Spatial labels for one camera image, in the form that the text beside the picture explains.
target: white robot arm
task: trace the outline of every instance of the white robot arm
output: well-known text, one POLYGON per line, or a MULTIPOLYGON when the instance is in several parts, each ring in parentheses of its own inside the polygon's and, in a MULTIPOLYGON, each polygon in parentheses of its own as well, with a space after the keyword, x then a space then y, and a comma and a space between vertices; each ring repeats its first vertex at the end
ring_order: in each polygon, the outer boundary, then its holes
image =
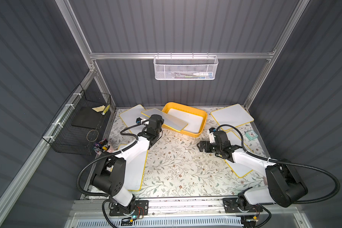
POLYGON ((308 193, 293 166, 282 166, 251 156, 243 143, 241 146, 231 145, 224 131, 211 128, 209 133, 209 141, 197 144, 199 151, 214 153, 217 157, 247 166, 267 180, 266 186, 248 188, 238 194, 238 208, 241 211, 249 211, 253 205, 259 203, 277 203, 288 207, 308 193))
MULTIPOLYGON (((137 119, 137 124, 144 125, 146 122, 141 121, 141 118, 137 119)), ((136 140, 122 150, 111 153, 114 156, 102 153, 90 180, 91 185, 108 194, 114 203, 122 205, 121 212, 124 214, 129 214, 135 207, 135 196, 123 185, 126 162, 132 161, 158 141, 164 119, 160 115, 152 115, 147 122, 146 129, 138 135, 123 133, 131 127, 121 131, 122 135, 132 135, 136 140), (107 167, 112 167, 112 171, 108 171, 107 167)))

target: whiteboard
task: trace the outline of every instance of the whiteboard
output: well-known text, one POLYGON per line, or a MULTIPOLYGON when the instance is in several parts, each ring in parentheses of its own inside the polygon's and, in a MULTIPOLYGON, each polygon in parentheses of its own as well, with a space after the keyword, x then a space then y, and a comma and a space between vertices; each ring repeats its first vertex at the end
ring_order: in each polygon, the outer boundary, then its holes
MULTIPOLYGON (((141 113, 144 110, 145 110, 144 107, 139 104, 128 109, 125 112, 120 113, 119 117, 122 119, 122 121, 125 123, 127 127, 130 127, 130 126, 136 125, 136 120, 138 117, 144 118, 144 115, 141 113)), ((143 128, 144 126, 140 125, 140 126, 131 128, 129 131, 132 134, 138 134, 143 130, 143 128)))
MULTIPOLYGON (((231 145, 241 145, 241 139, 237 137, 236 134, 233 133, 233 131, 227 132, 228 140, 230 141, 231 145)), ((225 162, 228 164, 228 166, 232 169, 232 171, 237 175, 237 177, 242 178, 243 176, 246 176, 249 172, 252 171, 251 168, 248 168, 247 166, 231 162, 229 160, 225 160, 225 162)))
MULTIPOLYGON (((125 146, 126 144, 121 144, 118 149, 125 146)), ((124 187, 129 191, 139 191, 141 189, 147 153, 148 150, 140 153, 132 161, 125 163, 124 187)))
MULTIPOLYGON (((229 124, 234 127, 254 121, 253 117, 240 105, 235 104, 210 113, 219 125, 229 124)), ((224 131, 231 127, 221 127, 224 131)))

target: yellow marker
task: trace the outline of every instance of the yellow marker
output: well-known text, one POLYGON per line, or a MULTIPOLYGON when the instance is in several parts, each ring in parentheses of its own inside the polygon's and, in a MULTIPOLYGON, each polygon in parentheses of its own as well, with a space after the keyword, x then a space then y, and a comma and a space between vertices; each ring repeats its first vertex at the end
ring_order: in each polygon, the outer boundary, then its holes
POLYGON ((107 105, 107 107, 104 109, 104 112, 101 113, 101 115, 105 115, 105 113, 109 111, 109 108, 110 108, 110 104, 107 105))

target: gray wall panel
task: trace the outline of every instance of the gray wall panel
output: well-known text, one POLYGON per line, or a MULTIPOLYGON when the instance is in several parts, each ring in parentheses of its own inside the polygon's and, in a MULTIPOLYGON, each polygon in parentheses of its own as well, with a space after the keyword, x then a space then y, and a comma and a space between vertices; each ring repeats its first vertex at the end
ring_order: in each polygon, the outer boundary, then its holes
POLYGON ((161 81, 152 60, 97 60, 117 107, 243 104, 265 62, 220 60, 215 80, 161 81))
MULTIPOLYGON (((88 70, 54 1, 0 1, 0 197, 88 70)), ((89 159, 50 150, 2 227, 62 227, 89 159)))
POLYGON ((297 0, 70 0, 92 52, 268 52, 297 0))
MULTIPOLYGON (((310 1, 250 112, 271 155, 338 177, 337 196, 303 207, 314 227, 342 225, 342 1, 310 1)), ((299 172, 305 199, 333 189, 328 177, 299 172)))

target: floral tablecloth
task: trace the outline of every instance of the floral tablecloth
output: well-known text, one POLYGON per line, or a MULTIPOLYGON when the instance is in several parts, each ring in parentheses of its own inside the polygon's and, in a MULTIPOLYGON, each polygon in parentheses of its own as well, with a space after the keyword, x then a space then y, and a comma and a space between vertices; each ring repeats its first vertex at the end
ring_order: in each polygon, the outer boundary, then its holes
MULTIPOLYGON (((223 107, 199 108, 208 113, 208 119, 198 138, 163 129, 162 138, 148 151, 141 190, 132 192, 137 198, 236 195, 246 188, 264 185, 259 173, 252 171, 239 178, 223 159, 214 154, 201 153, 196 147, 200 140, 209 139, 207 130, 210 127, 218 126, 210 112, 220 108, 223 107)), ((108 138, 114 148, 133 140, 131 136, 119 134, 126 128, 119 114, 126 110, 117 110, 108 138)), ((238 129, 243 133, 252 130, 252 127, 245 124, 238 129)), ((257 139, 249 140, 244 136, 244 140, 254 153, 265 156, 257 139)), ((90 189, 91 192, 100 192, 93 186, 90 189)))

